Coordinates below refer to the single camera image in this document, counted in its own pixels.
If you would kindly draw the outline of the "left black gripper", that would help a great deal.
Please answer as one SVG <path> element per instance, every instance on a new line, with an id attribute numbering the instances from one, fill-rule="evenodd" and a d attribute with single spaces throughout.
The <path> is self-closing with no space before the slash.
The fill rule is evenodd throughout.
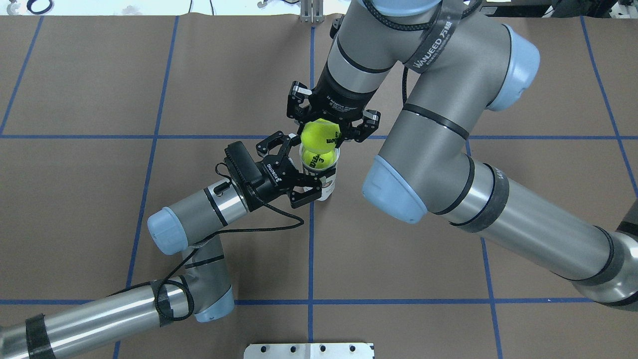
<path id="1" fill-rule="evenodd" d="M 269 151 L 280 146 L 275 155 Z M 322 185 L 319 175 L 305 174 L 294 168 L 289 159 L 290 150 L 297 146 L 296 134 L 273 133 L 256 145 L 261 161 L 255 162 L 263 174 L 264 184 L 258 187 L 242 185 L 247 208 L 256 210 L 276 198 L 289 194 L 290 206 L 293 209 L 306 206 L 321 198 Z"/>

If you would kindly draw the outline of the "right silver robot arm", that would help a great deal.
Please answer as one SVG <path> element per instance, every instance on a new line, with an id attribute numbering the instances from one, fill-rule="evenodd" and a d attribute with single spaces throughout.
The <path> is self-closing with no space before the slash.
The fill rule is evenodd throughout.
<path id="1" fill-rule="evenodd" d="M 313 89 L 295 82 L 288 116 L 323 118 L 363 141 L 365 107 L 396 63 L 420 75 L 365 178 L 364 197 L 417 223 L 436 214 L 568 280 L 613 309 L 637 309 L 637 205 L 613 232 L 576 218 L 462 152 L 485 110 L 509 108 L 539 68 L 538 49 L 462 0 L 353 0 L 335 23 Z"/>

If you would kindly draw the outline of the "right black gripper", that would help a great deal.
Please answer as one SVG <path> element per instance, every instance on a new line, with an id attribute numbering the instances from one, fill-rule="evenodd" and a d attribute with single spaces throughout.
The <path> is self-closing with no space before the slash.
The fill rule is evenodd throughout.
<path id="1" fill-rule="evenodd" d="M 381 112 L 365 109 L 374 91 L 355 93 L 332 80 L 320 80 L 313 89 L 294 80 L 287 94 L 287 117 L 303 131 L 310 121 L 324 119 L 339 125 L 339 146 L 347 141 L 362 143 L 379 127 Z"/>

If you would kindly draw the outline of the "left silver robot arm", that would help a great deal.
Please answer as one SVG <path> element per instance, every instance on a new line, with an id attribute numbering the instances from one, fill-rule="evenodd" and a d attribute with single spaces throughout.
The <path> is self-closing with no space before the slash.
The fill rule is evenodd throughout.
<path id="1" fill-rule="evenodd" d="M 157 248 L 182 255 L 173 270 L 68 311 L 3 327 L 1 357 L 68 359 L 187 318 L 205 323 L 230 314 L 235 302 L 221 234 L 232 232 L 231 223 L 261 207 L 296 221 L 265 227 L 265 232 L 299 227 L 302 218 L 272 202 L 285 195 L 297 208 L 321 196 L 319 176 L 299 171 L 290 159 L 290 150 L 301 142 L 300 136 L 276 132 L 257 144 L 258 162 L 241 141 L 228 145 L 221 162 L 227 173 L 220 181 L 147 220 Z"/>

